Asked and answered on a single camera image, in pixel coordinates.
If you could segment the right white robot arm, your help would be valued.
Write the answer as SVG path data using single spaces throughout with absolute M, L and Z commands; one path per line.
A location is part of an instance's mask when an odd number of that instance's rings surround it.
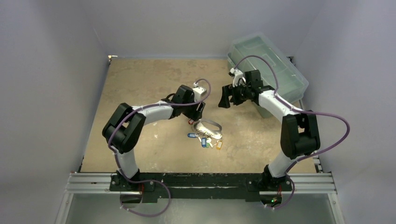
M 266 167 L 258 186 L 273 190 L 285 181 L 289 167 L 320 147 L 315 115 L 304 114 L 280 97 L 270 85 L 264 85 L 258 70 L 242 72 L 230 69 L 233 82 L 222 87 L 218 106 L 229 108 L 247 100 L 269 111 L 281 123 L 281 152 Z

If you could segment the metal keyring holder with keys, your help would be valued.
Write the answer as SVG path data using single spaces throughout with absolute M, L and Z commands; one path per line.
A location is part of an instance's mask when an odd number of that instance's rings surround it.
M 213 148 L 216 149 L 217 141 L 223 139 L 222 126 L 213 120 L 200 119 L 190 126 L 190 133 L 195 133 L 198 136 L 197 139 L 203 148 L 207 148 L 206 142 L 210 141 L 213 144 Z

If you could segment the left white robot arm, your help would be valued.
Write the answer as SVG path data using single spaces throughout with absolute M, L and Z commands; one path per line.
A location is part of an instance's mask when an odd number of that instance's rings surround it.
M 202 118 L 207 96 L 206 88 L 181 85 L 175 93 L 150 105 L 130 106 L 121 103 L 102 130 L 102 136 L 112 150 L 121 185 L 128 191 L 139 186 L 139 168 L 136 164 L 134 147 L 145 125 L 160 120 L 173 119 L 181 114 L 192 121 Z

